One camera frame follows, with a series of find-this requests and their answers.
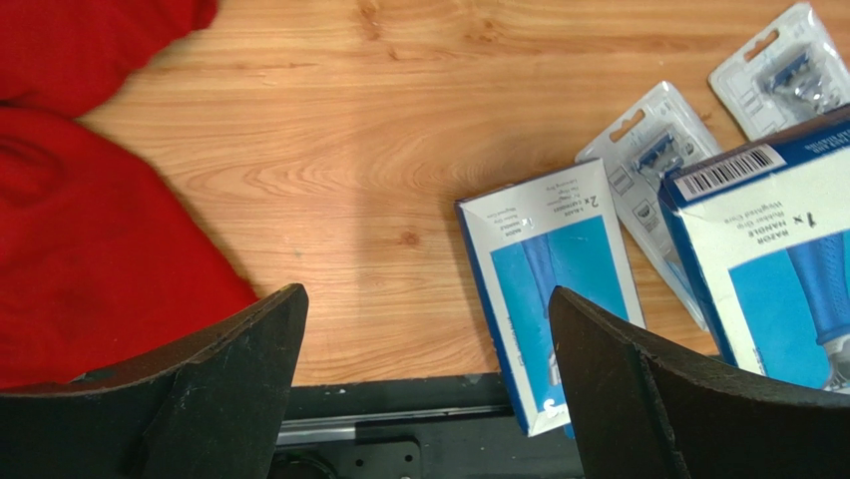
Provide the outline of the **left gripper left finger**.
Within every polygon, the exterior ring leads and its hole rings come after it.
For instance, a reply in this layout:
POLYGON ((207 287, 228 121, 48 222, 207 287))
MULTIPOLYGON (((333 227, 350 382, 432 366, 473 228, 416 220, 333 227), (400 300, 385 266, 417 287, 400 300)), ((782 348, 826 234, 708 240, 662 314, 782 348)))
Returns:
POLYGON ((1 393, 5 478, 263 478, 309 306, 298 283, 67 383, 1 393))

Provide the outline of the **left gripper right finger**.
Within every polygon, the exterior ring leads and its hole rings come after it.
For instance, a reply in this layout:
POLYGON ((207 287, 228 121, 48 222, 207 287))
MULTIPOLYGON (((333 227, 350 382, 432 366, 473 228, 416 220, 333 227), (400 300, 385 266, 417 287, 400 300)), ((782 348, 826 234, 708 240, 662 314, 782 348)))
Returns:
POLYGON ((557 287, 550 325, 589 478, 845 478, 849 399, 699 354, 557 287))

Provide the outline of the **white blue Harry's box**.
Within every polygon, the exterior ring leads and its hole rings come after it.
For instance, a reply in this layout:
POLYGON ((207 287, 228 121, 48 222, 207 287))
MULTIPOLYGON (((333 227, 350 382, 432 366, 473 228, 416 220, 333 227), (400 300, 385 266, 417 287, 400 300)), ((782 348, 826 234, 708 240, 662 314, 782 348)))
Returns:
POLYGON ((658 203, 723 359, 849 390, 849 110, 671 173, 658 203))
POLYGON ((645 326, 603 162, 458 200, 454 209, 521 430, 571 432, 550 326, 554 290, 569 288, 645 326))

